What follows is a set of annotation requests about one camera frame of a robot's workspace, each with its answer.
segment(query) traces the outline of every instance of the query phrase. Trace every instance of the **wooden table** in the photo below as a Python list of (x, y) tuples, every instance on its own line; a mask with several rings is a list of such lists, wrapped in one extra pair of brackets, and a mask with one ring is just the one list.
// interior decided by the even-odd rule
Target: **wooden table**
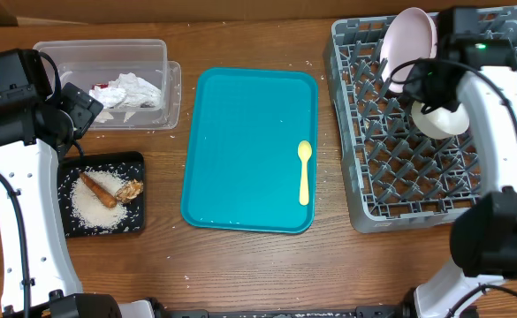
[[(39, 41), (157, 38), (182, 67), (178, 127), (147, 133), (88, 132), (88, 154), (142, 152), (147, 226), (141, 234), (72, 238), (85, 292), (118, 302), (157, 297), (169, 309), (209, 311), (354, 308), (396, 304), (449, 259), (450, 226), (360, 234), (348, 218), (340, 141), (322, 53), (333, 20), (0, 28), (0, 51)], [(319, 85), (316, 219), (301, 235), (196, 229), (179, 213), (199, 75), (214, 66), (304, 71)], [(0, 297), (3, 262), (0, 245)], [(517, 282), (509, 287), (517, 290)], [(483, 316), (517, 316), (517, 299), (492, 292)]]

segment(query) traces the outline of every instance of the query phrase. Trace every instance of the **yellow spoon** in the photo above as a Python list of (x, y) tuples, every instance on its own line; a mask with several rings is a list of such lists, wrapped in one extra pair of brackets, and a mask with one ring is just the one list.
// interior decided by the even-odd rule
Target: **yellow spoon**
[(309, 182), (308, 182), (308, 161), (311, 158), (311, 145), (307, 140), (300, 142), (297, 147), (297, 156), (301, 159), (301, 186), (300, 204), (309, 204)]

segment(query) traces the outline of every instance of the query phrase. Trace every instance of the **red object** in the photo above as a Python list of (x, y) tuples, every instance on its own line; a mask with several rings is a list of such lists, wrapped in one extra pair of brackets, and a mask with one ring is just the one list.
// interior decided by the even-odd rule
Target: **red object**
[(99, 87), (99, 88), (107, 88), (109, 87), (109, 84), (103, 84), (103, 83), (97, 83), (97, 84), (94, 84), (91, 89), (95, 89), (96, 87)]

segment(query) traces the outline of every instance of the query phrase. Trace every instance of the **teal tray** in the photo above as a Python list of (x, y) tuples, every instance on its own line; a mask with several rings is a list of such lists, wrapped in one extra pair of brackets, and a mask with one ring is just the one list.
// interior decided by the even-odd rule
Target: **teal tray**
[[(301, 233), (315, 215), (318, 88), (303, 72), (213, 68), (199, 78), (181, 214), (193, 226)], [(313, 148), (309, 204), (297, 147)]]

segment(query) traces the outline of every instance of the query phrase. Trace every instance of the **gray dish rack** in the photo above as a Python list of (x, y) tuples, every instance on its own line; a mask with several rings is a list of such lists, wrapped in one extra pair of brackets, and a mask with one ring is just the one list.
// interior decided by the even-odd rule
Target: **gray dish rack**
[[(517, 6), (479, 14), (482, 36), (509, 39), (517, 57)], [(324, 51), (350, 220), (363, 233), (450, 223), (480, 198), (470, 132), (426, 137), (409, 115), (407, 98), (388, 92), (390, 82), (382, 80), (386, 61), (379, 62), (379, 53), (394, 18), (338, 20)]]

